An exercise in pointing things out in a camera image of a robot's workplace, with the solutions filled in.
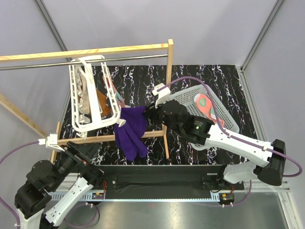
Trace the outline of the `purple sock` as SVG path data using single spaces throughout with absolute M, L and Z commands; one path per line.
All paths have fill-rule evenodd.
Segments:
M 121 119 L 126 122 L 121 127 L 118 124 L 114 126 L 115 143 L 129 161 L 133 161 L 137 156 L 143 158 L 148 154 L 148 148 L 141 141 L 148 125 L 144 111 L 144 106 L 123 107 Z

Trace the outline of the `white plastic clip hanger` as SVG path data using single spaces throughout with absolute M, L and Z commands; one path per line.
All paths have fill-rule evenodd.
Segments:
M 112 86 L 107 85 L 106 79 L 112 80 L 109 68 L 105 62 L 99 62 L 102 67 L 102 79 L 106 88 L 106 96 L 109 99 L 112 115 L 110 118 L 103 118 L 101 113 L 95 79 L 91 63 L 86 60 L 105 59 L 102 55 L 85 56 L 73 59 L 81 61 L 82 64 L 68 65 L 71 90 L 71 124 L 77 132 L 76 135 L 86 139 L 89 131 L 118 124 L 119 127 L 125 124 L 121 119 L 121 109 L 115 98 Z

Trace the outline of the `orange sock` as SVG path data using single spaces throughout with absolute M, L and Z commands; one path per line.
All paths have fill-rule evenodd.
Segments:
M 112 115 L 111 106 L 109 104 L 109 99 L 106 95 L 104 95 L 102 92 L 100 92 L 98 89 L 96 90 L 98 101 L 100 104 L 100 107 L 102 109 L 102 117 L 103 118 L 110 118 Z

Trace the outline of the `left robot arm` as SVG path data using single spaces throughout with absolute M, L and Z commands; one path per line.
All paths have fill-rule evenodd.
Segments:
M 50 210 L 45 211 L 65 178 L 80 166 L 80 174 L 68 192 Z M 92 189 L 106 188 L 104 172 L 97 168 L 78 144 L 69 141 L 61 157 L 52 163 L 41 160 L 26 175 L 26 183 L 15 195 L 20 229 L 57 229 L 81 197 Z

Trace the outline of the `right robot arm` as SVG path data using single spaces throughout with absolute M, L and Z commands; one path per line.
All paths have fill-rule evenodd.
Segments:
M 187 108 L 175 100 L 148 105 L 144 115 L 150 125 L 163 124 L 188 143 L 217 147 L 249 160 L 221 166 L 216 176 L 218 187 L 227 189 L 232 184 L 256 178 L 272 186 L 282 184 L 285 167 L 283 141 L 264 142 L 224 130 L 205 117 L 189 114 Z

